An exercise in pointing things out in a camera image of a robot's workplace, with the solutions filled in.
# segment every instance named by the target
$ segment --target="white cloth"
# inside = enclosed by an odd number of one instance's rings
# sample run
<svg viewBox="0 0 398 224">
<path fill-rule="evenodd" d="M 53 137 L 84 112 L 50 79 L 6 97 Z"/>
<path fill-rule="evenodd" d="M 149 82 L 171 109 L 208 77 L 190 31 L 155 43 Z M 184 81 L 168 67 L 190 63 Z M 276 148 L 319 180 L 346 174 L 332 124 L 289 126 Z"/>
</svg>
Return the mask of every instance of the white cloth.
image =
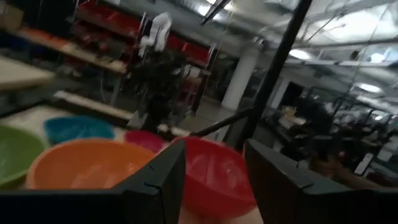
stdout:
<svg viewBox="0 0 398 224">
<path fill-rule="evenodd" d="M 168 14 L 167 12 L 164 12 L 155 17 L 155 19 L 152 21 L 149 36 L 144 36 L 141 39 L 140 56 L 143 55 L 146 47 L 153 46 L 155 42 L 156 46 L 154 46 L 154 50 L 157 52 L 163 51 L 167 43 L 167 38 L 169 37 L 171 26 L 172 19 L 170 17 L 170 14 Z"/>
</svg>

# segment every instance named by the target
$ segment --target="red bowl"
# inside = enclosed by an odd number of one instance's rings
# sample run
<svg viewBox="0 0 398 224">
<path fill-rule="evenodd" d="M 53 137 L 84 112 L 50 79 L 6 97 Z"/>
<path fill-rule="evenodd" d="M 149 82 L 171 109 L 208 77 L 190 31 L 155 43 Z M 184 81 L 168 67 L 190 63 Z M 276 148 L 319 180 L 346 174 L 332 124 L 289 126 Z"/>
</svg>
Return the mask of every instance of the red bowl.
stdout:
<svg viewBox="0 0 398 224">
<path fill-rule="evenodd" d="M 234 218 L 256 207 L 243 157 L 218 142 L 187 137 L 183 202 L 196 214 Z"/>
<path fill-rule="evenodd" d="M 128 131 L 124 135 L 124 141 L 144 147 L 154 153 L 163 149 L 165 143 L 161 137 L 148 131 Z"/>
</svg>

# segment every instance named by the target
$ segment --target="orange bowl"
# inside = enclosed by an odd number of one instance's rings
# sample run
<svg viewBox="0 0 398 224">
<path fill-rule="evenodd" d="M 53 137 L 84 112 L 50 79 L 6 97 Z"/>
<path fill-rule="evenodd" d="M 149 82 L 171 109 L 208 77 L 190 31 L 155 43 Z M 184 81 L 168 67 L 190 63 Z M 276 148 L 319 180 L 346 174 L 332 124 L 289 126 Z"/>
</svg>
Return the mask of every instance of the orange bowl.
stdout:
<svg viewBox="0 0 398 224">
<path fill-rule="evenodd" d="M 153 158 L 147 149 L 107 139 L 66 142 L 36 158 L 27 174 L 27 187 L 108 189 Z"/>
</svg>

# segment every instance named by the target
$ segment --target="pink bowl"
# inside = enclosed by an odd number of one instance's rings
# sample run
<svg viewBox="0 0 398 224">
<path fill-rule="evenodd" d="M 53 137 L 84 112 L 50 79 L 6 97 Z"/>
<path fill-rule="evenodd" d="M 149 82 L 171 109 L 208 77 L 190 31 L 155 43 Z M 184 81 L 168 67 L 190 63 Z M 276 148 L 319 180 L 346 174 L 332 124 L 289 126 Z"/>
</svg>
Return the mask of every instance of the pink bowl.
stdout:
<svg viewBox="0 0 398 224">
<path fill-rule="evenodd" d="M 144 147 L 154 153 L 158 153 L 164 146 L 164 141 L 161 137 L 148 131 L 128 131 L 124 135 L 124 141 Z"/>
</svg>

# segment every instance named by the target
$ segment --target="green bowl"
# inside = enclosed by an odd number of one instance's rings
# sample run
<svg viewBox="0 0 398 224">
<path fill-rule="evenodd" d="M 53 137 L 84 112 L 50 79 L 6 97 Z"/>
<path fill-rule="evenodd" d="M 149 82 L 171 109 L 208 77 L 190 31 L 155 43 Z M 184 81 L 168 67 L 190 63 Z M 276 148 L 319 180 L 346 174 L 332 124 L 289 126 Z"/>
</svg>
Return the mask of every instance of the green bowl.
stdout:
<svg viewBox="0 0 398 224">
<path fill-rule="evenodd" d="M 0 189 L 22 183 L 31 163 L 46 147 L 26 130 L 0 125 Z"/>
</svg>

